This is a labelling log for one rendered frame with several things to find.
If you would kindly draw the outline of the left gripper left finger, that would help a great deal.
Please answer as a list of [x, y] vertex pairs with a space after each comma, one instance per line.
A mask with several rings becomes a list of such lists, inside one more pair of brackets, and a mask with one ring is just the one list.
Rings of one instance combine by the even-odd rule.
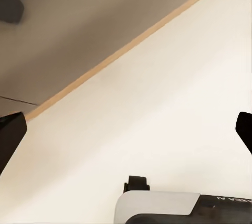
[[0, 117], [0, 175], [27, 132], [25, 114]]

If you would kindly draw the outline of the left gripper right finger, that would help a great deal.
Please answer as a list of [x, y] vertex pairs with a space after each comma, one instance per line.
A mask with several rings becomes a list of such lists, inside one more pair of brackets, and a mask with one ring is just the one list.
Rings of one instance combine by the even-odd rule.
[[252, 114], [240, 112], [235, 130], [252, 154]]

